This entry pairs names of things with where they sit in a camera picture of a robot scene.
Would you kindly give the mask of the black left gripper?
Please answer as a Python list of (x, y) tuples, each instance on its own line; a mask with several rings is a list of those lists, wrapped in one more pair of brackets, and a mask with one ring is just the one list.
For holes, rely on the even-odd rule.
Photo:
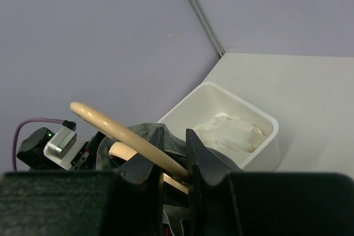
[(2, 235), (161, 235), (162, 169), (135, 155), (116, 170), (96, 169), (106, 136), (80, 145), (70, 170), (1, 177)]

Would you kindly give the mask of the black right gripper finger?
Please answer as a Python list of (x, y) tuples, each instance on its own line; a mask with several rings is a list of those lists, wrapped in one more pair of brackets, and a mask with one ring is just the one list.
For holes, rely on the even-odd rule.
[(343, 174), (247, 172), (186, 131), (192, 235), (352, 235), (353, 180)]

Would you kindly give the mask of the grey pleated skirt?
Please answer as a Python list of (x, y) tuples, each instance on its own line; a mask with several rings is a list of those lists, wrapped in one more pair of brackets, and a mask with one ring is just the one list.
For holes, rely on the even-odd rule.
[(186, 168), (187, 193), (162, 184), (163, 170), (141, 154), (129, 159), (109, 155), (116, 139), (98, 147), (97, 169), (119, 174), (104, 235), (242, 235), (231, 175), (239, 167), (203, 145), (192, 131), (183, 141), (163, 124), (139, 124), (133, 132)]

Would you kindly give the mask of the white skirt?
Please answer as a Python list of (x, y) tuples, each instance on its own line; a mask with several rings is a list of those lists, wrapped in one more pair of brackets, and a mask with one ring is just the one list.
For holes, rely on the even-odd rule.
[(226, 113), (216, 114), (193, 130), (205, 146), (215, 150), (252, 153), (267, 139), (253, 123)]

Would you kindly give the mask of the beige wooden hanger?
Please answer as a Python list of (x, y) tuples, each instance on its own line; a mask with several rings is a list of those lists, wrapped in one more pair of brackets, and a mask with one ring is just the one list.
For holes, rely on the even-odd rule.
[(135, 150), (136, 153), (141, 154), (168, 172), (168, 174), (164, 175), (164, 181), (166, 181), (166, 183), (188, 194), (187, 186), (182, 184), (188, 180), (187, 170), (163, 151), (115, 120), (84, 103), (73, 102), (70, 104), (70, 109), (101, 133), (110, 138), (115, 138), (126, 145), (127, 147), (121, 151), (120, 155), (127, 156), (132, 153), (129, 149)]

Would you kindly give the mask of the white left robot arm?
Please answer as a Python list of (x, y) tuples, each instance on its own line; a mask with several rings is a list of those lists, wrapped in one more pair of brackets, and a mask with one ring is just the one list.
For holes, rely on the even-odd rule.
[(17, 158), (32, 170), (94, 169), (98, 146), (104, 137), (97, 132), (87, 141), (67, 127), (57, 133), (42, 127), (21, 143)]

